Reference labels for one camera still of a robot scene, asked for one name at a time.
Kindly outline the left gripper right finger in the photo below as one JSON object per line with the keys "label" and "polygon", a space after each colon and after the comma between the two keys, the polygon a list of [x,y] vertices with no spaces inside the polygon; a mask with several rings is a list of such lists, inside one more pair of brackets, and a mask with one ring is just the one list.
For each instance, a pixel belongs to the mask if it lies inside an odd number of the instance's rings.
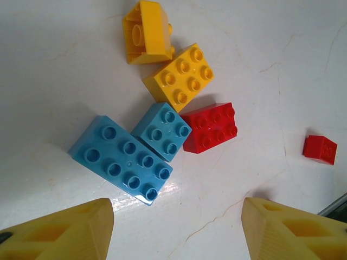
{"label": "left gripper right finger", "polygon": [[241,222],[251,259],[346,259],[346,223],[253,197]]}

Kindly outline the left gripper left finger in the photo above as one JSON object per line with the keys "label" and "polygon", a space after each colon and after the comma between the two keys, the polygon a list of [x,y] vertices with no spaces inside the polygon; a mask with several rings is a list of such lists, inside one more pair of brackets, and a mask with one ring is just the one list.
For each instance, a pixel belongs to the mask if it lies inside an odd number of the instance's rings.
{"label": "left gripper left finger", "polygon": [[99,198],[1,230],[1,259],[106,259],[112,203]]}

